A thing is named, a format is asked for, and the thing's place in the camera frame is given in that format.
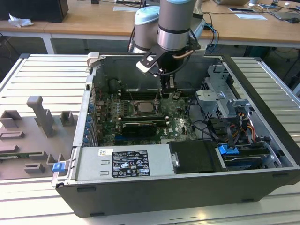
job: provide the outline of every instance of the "slotted aluminum surface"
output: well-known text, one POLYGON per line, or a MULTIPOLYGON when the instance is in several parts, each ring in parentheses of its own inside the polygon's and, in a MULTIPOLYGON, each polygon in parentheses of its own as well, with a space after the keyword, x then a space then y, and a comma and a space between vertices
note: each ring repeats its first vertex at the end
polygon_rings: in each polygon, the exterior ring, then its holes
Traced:
POLYGON ((43 97, 43 107, 52 115, 71 110, 79 115, 83 90, 89 72, 87 55, 30 55, 0 92, 0 113, 17 110, 21 116, 34 116, 26 105, 30 95, 43 97))
MULTIPOLYGON (((31 55, 27 61, 63 61, 65 57, 74 57, 71 61, 85 60, 86 56, 71 55, 31 55)), ((39 72, 18 72, 19 77, 40 77, 39 72)), ((53 73, 44 72, 45 77, 79 77, 84 76, 81 72, 53 73)), ((253 77, 269 77, 267 73, 251 73, 253 77)), ((69 83, 70 89, 60 90, 58 93, 49 89, 40 90, 43 92, 45 104, 76 103, 78 89, 71 89, 76 83, 69 83)), ((26 103, 22 91, 11 94, 14 104, 26 103)), ((265 91, 259 89, 259 93, 267 99, 273 94, 284 91, 274 89, 265 91)), ((295 110, 278 111, 276 115, 283 115, 283 119, 289 115, 297 116, 295 110)), ((283 186, 264 197, 259 202, 216 205, 209 207, 199 207, 191 209, 168 210, 158 212, 146 212, 116 216, 103 216, 93 218, 77 217, 67 203, 59 196, 51 186, 51 178, 39 179, 38 182, 16 184, 13 181, 0 181, 0 224, 1 225, 53 225, 53 224, 73 224, 73 225, 274 225, 274 224, 300 224, 300 183, 296 185, 283 186)))
MULTIPOLYGON (((300 100, 263 62, 254 58, 232 57, 257 93, 272 110, 294 141, 300 146, 300 100)), ((233 86, 246 98, 237 83, 233 86)))

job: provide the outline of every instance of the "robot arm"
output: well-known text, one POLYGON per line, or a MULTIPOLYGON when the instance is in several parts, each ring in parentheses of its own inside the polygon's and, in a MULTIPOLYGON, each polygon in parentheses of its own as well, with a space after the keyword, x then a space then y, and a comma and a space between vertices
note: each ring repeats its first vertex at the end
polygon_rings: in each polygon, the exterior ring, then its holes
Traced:
POLYGON ((176 72, 199 47, 190 29, 195 2, 161 0, 160 9, 145 7, 136 12, 134 52, 145 53, 136 66, 145 74, 159 76, 165 93, 175 88, 176 72))

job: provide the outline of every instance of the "desk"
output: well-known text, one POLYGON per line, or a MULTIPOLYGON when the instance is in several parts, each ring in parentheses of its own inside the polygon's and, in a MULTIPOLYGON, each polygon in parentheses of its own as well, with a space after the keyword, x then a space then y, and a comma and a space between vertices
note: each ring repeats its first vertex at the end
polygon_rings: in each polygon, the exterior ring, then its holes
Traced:
MULTIPOLYGON (((0 21, 0 32, 5 36, 35 37, 44 40, 47 52, 55 53, 52 38, 129 40, 135 13, 113 11, 113 3, 68 0, 69 12, 62 23, 34 22, 30 27, 12 27, 8 21, 0 21)), ((227 6, 212 0, 202 4, 203 12, 230 12, 227 6)), ((220 34, 219 44, 253 45, 300 48, 300 23, 280 21, 267 13, 268 20, 239 19, 235 14, 212 14, 213 25, 220 34)), ((200 42, 208 43, 211 31, 205 30, 200 42)))

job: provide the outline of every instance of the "warning label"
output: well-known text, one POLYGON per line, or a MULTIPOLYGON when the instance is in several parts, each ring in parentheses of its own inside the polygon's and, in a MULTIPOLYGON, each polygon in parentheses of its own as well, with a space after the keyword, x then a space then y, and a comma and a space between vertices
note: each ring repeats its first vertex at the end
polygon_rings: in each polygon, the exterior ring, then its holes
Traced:
POLYGON ((147 151, 120 151, 112 153, 112 177, 150 176, 147 151))

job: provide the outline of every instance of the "blue latch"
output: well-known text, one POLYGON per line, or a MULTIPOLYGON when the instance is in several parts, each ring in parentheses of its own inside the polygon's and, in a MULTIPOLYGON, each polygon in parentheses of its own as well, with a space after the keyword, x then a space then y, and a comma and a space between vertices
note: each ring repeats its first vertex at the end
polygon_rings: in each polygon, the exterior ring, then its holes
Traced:
POLYGON ((221 155, 223 155, 223 154, 239 154, 239 150, 237 147, 235 147, 234 149, 230 149, 230 148, 228 148, 227 144, 222 144, 219 147, 219 151, 221 152, 221 155))
POLYGON ((54 163, 52 171, 53 172, 65 172, 66 163, 54 163))

